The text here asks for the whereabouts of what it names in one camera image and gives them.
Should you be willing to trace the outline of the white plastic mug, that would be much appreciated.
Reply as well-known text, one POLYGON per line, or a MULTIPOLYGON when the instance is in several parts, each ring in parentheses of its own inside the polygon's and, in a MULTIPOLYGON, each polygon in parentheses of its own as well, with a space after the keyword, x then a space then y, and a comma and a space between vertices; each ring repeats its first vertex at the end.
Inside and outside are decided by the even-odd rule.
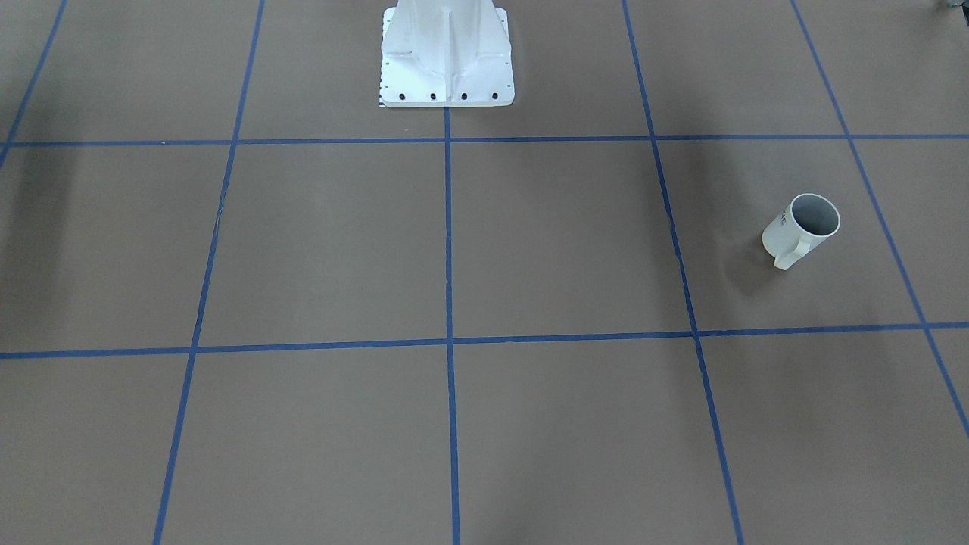
POLYGON ((773 258, 773 266, 788 270, 804 256, 833 237, 841 216, 833 203, 815 193, 793 197, 762 231, 762 246, 773 258))

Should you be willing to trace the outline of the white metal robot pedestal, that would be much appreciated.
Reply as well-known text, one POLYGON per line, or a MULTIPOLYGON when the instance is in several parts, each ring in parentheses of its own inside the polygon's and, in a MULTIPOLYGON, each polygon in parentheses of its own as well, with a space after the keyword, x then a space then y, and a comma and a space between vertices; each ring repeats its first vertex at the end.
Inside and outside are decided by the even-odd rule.
POLYGON ((379 106, 515 102, 509 17, 491 1, 398 1, 382 17, 379 106))

